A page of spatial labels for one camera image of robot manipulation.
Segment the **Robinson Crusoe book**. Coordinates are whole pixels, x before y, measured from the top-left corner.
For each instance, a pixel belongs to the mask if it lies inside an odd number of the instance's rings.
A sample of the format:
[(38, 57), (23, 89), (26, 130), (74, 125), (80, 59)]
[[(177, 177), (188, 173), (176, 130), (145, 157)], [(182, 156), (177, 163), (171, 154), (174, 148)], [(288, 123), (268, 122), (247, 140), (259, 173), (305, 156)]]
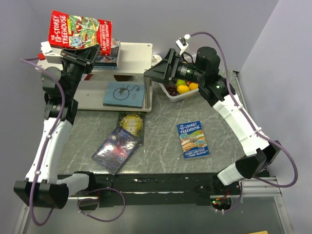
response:
[(140, 144), (140, 139), (116, 127), (92, 155), (92, 160), (115, 175)]

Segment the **light blue 143-Storey Treehouse book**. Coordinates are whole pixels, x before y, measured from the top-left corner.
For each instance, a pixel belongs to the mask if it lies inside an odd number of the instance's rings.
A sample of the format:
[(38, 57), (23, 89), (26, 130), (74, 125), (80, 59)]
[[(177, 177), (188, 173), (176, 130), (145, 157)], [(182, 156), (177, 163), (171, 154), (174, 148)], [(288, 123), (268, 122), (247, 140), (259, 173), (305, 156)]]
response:
[(100, 64), (94, 66), (94, 70), (115, 70), (115, 69), (118, 69), (118, 66), (116, 64)]

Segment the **red 13-Storey Treehouse book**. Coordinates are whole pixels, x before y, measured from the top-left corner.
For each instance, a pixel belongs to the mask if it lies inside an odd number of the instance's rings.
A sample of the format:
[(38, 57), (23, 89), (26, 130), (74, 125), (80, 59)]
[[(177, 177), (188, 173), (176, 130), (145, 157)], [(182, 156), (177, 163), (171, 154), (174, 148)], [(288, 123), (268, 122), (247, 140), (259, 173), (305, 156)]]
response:
[(111, 53), (113, 23), (109, 20), (69, 15), (52, 11), (48, 41), (51, 46), (67, 49), (84, 49), (98, 44), (99, 54)]

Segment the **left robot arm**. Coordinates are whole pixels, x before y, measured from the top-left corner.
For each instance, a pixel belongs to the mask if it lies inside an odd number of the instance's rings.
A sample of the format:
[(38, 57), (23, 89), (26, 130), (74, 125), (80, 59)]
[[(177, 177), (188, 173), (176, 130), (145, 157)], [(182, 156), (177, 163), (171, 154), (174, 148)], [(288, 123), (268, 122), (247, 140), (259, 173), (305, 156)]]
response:
[(82, 192), (91, 196), (96, 192), (92, 172), (75, 172), (65, 179), (58, 178), (59, 161), (65, 142), (74, 125), (78, 102), (74, 99), (84, 74), (89, 74), (100, 50), (99, 45), (84, 49), (62, 49), (41, 70), (45, 110), (43, 132), (31, 168), (23, 181), (16, 181), (14, 192), (29, 207), (62, 209), (68, 197)]

